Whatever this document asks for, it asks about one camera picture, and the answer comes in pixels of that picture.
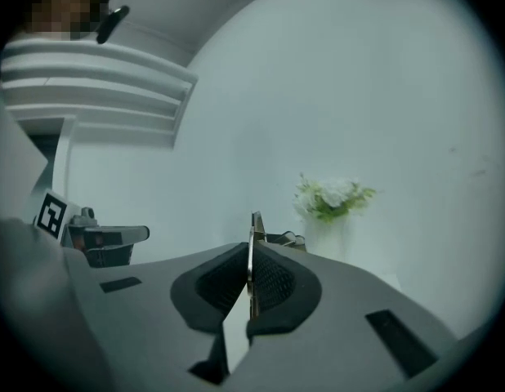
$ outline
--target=white wall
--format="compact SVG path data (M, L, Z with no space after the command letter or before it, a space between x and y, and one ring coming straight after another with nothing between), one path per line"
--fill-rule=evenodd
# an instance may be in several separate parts
M46 189L52 188L55 155L46 154L46 158L48 161L47 166L38 179L37 184L33 187L33 191L31 192L27 204L25 205L22 219L26 224L33 223L34 217L38 214L40 207L42 206Z
M174 151L78 143L70 200L148 225L133 262L301 230L299 172L379 190L350 258L464 336L505 277L505 74L459 0L257 0L190 65Z

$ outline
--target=flower bouquet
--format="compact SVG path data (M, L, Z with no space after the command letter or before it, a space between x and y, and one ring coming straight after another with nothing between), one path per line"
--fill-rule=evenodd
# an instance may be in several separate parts
M307 251L334 260L345 260L346 218L367 207L376 190L357 180L308 180L302 174L293 206L306 224Z

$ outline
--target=gray plastic surface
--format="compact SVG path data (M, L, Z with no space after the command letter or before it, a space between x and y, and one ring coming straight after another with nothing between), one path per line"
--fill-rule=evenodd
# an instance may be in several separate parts
M437 390L476 350L489 330L479 327L464 337L427 370L387 392L427 392Z
M0 223L0 304L36 356L88 390L356 392L407 386L423 373L434 376L438 363L405 383L365 319L379 310L394 313L439 357L456 344L440 321L372 274L269 244L318 276L321 302L293 332L255 336L222 386L202 381L188 370L209 356L214 336L187 327L170 289L180 274L235 245L169 261L91 269L81 252L61 250L37 229ZM100 283L124 278L141 283L110 293L101 289Z
M229 390L385 390L405 382L364 316L391 310L435 354L456 342L444 325L376 276L308 253L269 244L305 265L322 284L321 302L294 332L255 337L225 382Z

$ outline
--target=white flower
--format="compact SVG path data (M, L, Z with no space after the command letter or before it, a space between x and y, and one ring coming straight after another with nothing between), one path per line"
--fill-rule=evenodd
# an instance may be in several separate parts
M312 191L300 193L293 201L293 206L296 212L302 216L309 216L316 207L315 194Z
M340 207L354 191L352 180L329 180L322 184L321 197L330 207Z

